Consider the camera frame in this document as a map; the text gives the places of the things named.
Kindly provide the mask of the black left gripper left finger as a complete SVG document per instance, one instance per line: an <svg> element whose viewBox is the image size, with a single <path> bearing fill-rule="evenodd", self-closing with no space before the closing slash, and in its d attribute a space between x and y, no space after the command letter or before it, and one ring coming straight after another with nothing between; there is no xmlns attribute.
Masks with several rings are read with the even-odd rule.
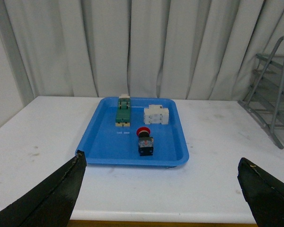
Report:
<svg viewBox="0 0 284 227"><path fill-rule="evenodd" d="M77 201L87 163L83 151L0 211L0 227L65 227Z"/></svg>

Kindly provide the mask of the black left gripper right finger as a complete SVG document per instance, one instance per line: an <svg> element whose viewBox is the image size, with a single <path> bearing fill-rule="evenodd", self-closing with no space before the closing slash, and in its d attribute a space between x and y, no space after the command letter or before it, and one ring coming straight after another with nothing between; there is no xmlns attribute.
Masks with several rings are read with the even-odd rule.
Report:
<svg viewBox="0 0 284 227"><path fill-rule="evenodd" d="M241 158L238 181L259 227L284 227L284 183Z"/></svg>

